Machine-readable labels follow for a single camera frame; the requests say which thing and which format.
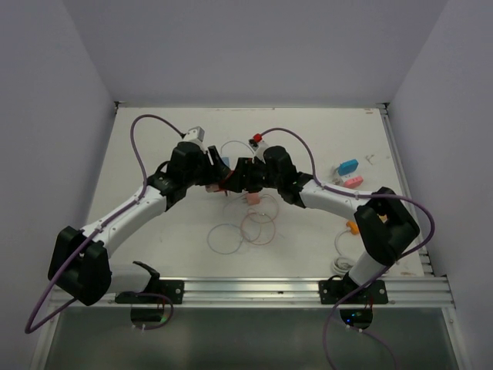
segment pink block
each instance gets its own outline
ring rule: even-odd
[[[349,189],[354,189],[355,187],[359,187],[362,183],[363,183],[363,177],[356,176],[344,182],[343,186],[348,187]]]
[[[258,193],[248,193],[246,196],[246,201],[250,206],[260,203],[260,197]]]

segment blue block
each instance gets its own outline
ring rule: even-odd
[[[337,169],[337,173],[339,173],[339,176],[347,175],[351,172],[354,172],[357,169],[357,165],[358,165],[357,160],[348,160],[339,165],[339,168]]]

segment white cable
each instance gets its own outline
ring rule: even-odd
[[[209,233],[207,234],[207,238],[206,238],[206,241],[207,241],[207,245],[209,246],[209,248],[213,251],[213,252],[216,252],[218,254],[224,254],[224,255],[227,255],[227,254],[233,254],[235,252],[237,252],[240,247],[241,247],[241,244],[243,243],[243,236],[242,234],[240,233],[240,242],[238,243],[238,245],[236,246],[236,248],[233,250],[233,251],[230,251],[230,252],[221,252],[221,251],[218,251],[217,249],[214,249],[213,245],[210,243],[210,235],[211,233],[217,229],[218,227],[221,227],[221,226],[230,226],[230,227],[235,227],[236,229],[240,229],[239,226],[237,225],[233,225],[233,224],[219,224],[219,225],[216,225],[215,227],[213,227],[212,229],[209,230]]]
[[[334,238],[334,246],[337,253],[339,254],[339,257],[334,258],[334,260],[332,261],[332,270],[334,271],[334,273],[339,275],[346,274],[356,264],[356,261],[354,259],[346,256],[339,248],[339,239],[346,233],[350,233],[349,227],[339,231]]]
[[[248,148],[248,150],[250,152],[252,152],[252,154],[255,154],[255,152],[253,151],[252,148],[250,148],[250,146],[248,144],[245,144],[243,141],[239,141],[239,140],[230,140],[230,141],[226,141],[219,149],[219,155],[222,156],[223,155],[223,148],[229,144],[229,143],[238,143],[238,144],[241,144],[241,145],[244,145]]]

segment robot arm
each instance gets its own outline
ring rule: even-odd
[[[312,175],[298,172],[282,146],[268,147],[260,135],[249,143],[256,150],[255,158],[240,158],[233,174],[220,184],[223,189],[254,192],[263,187],[275,188],[289,204],[325,210],[357,222],[366,251],[344,276],[342,295],[392,266],[419,235],[418,224],[402,202],[386,197],[368,199],[371,194],[394,194],[391,189],[382,187],[371,193],[330,185],[336,191],[329,191]]]
[[[193,128],[172,152],[166,172],[156,171],[137,192],[105,217],[81,230],[66,227],[56,240],[48,277],[52,280],[74,251],[56,285],[83,304],[96,303],[106,293],[135,291],[159,293],[159,273],[140,262],[110,263],[117,248],[145,223],[183,199],[193,185],[217,183],[229,173],[215,147],[203,146],[203,130]]]
[[[187,189],[193,185],[213,186],[237,193],[274,188],[289,204],[325,210],[355,220],[366,251],[344,276],[347,290],[361,286],[375,272],[394,264],[419,234],[419,227],[399,200],[359,197],[369,192],[353,191],[356,197],[351,198],[327,191],[315,182],[312,175],[298,172],[282,146],[269,147],[261,137],[257,137],[250,141],[256,150],[255,157],[239,158],[232,171],[222,162],[216,148],[211,146],[206,150],[202,141],[201,128],[189,130],[173,150],[166,172],[158,170],[148,177],[143,187],[110,214],[113,217],[110,222],[105,221],[109,217],[106,216],[81,230],[64,229],[56,241],[49,279],[77,247],[86,243],[83,252],[56,282],[74,298],[91,305],[106,293],[159,293],[156,291],[159,289],[156,283],[159,273],[151,267],[140,262],[113,266],[109,259],[130,235],[149,220],[168,211],[185,197]],[[393,192],[381,188],[377,193]],[[379,215],[385,215],[387,220],[382,222]]]

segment metal extrusion frame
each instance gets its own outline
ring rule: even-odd
[[[318,281],[326,277],[163,277],[185,281],[183,303],[188,308],[330,308],[320,303]],[[385,277],[389,304],[386,308],[453,308],[454,302],[445,277]],[[70,299],[64,291],[54,291],[51,303],[59,306]],[[85,307],[75,302],[73,307]],[[106,294],[91,307],[129,307],[116,304],[114,294]],[[133,307],[153,307],[134,304]],[[345,308],[359,308],[345,304]]]

